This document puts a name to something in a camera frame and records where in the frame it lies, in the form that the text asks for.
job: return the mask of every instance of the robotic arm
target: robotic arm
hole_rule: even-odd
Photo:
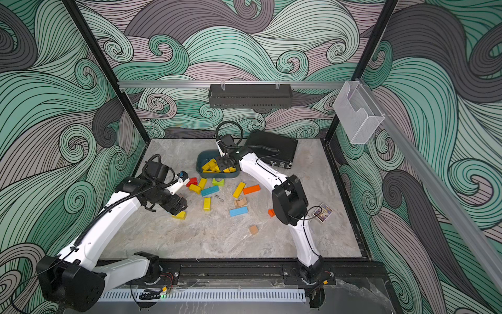
[[[252,146],[238,146],[230,135],[219,136],[223,124],[216,129],[216,143],[220,169],[238,167],[249,173],[272,194],[274,212],[287,225],[293,236],[300,264],[300,275],[306,284],[315,284],[320,277],[322,257],[312,240],[307,215],[308,201],[300,179],[277,172],[253,153]],[[173,180],[164,183],[167,173]],[[124,179],[112,194],[103,210],[89,223],[73,244],[63,248],[55,257],[45,256],[36,266],[42,294],[46,300],[64,304],[80,312],[90,309],[103,292],[134,279],[147,283],[159,280],[159,257],[137,252],[132,257],[105,266],[96,267],[98,259],[124,222],[141,205],[149,211],[155,204],[177,215],[187,207],[184,198],[176,192],[188,183],[188,175],[162,164],[160,155],[146,162],[142,174]]]
[[[219,135],[219,129],[224,124],[234,124],[240,129],[241,138],[237,144],[231,135]],[[253,176],[272,193],[274,212],[277,218],[289,227],[293,236],[301,276],[305,283],[315,283],[319,280],[323,258],[312,240],[310,221],[305,218],[309,203],[300,179],[296,175],[287,177],[261,161],[251,150],[253,146],[239,146],[242,138],[243,129],[239,124],[225,121],[218,125],[216,128],[216,145],[220,152],[220,157],[216,159],[218,167],[220,169],[238,167]]]
[[[130,258],[96,267],[97,261],[124,222],[141,205],[149,211],[155,204],[177,215],[187,207],[176,192],[188,183],[188,174],[181,171],[169,183],[164,183],[168,171],[155,155],[136,178],[125,178],[116,188],[103,210],[91,221],[73,244],[63,248],[55,257],[45,256],[36,271],[46,300],[65,304],[84,312],[90,309],[103,292],[133,279],[154,283],[159,279],[159,257],[137,252]]]

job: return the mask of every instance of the black storage box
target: black storage box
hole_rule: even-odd
[[[211,84],[209,106],[212,108],[289,108],[293,92],[289,84]]]
[[[251,150],[258,157],[262,158],[265,163],[270,164],[271,166],[278,166],[281,168],[289,169],[293,165],[293,158],[296,153],[296,146],[298,145],[297,139],[290,139],[285,136],[267,133],[264,131],[251,131],[248,139],[246,140],[246,146],[249,145],[263,145],[270,148],[279,149],[279,154],[273,157],[265,157],[274,155],[275,152],[271,152],[269,150],[263,148],[255,148],[252,147]]]

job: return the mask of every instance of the white vent grille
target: white vent grille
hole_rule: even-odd
[[[145,289],[133,289],[136,301]],[[127,288],[112,289],[103,293],[98,302],[131,301],[131,290]],[[173,291],[160,299],[147,302],[306,302],[303,289],[205,289],[188,288]]]

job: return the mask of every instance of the wave pattern wallpaper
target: wave pattern wallpaper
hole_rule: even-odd
[[[351,78],[385,0],[77,2],[119,80],[340,81]],[[259,129],[313,138],[325,136],[339,91],[295,90],[293,108],[256,111],[210,108],[208,89],[128,92],[152,138],[212,138],[225,120],[246,137]]]
[[[0,309],[90,222],[144,141],[60,0],[0,3]],[[57,309],[34,278],[29,313]]]
[[[394,12],[364,79],[502,252],[502,3],[426,0]],[[334,153],[373,257],[405,313],[502,313],[502,295],[379,128]]]

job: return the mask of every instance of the blue wooden block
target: blue wooden block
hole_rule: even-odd
[[[230,211],[230,217],[234,217],[237,215],[247,214],[247,206],[236,208]]]
[[[213,194],[213,193],[216,193],[219,191],[219,186],[212,186],[212,187],[208,187],[208,188],[205,188],[203,189],[201,192],[200,192],[200,195],[202,196],[207,196],[207,195],[210,195],[210,194]]]

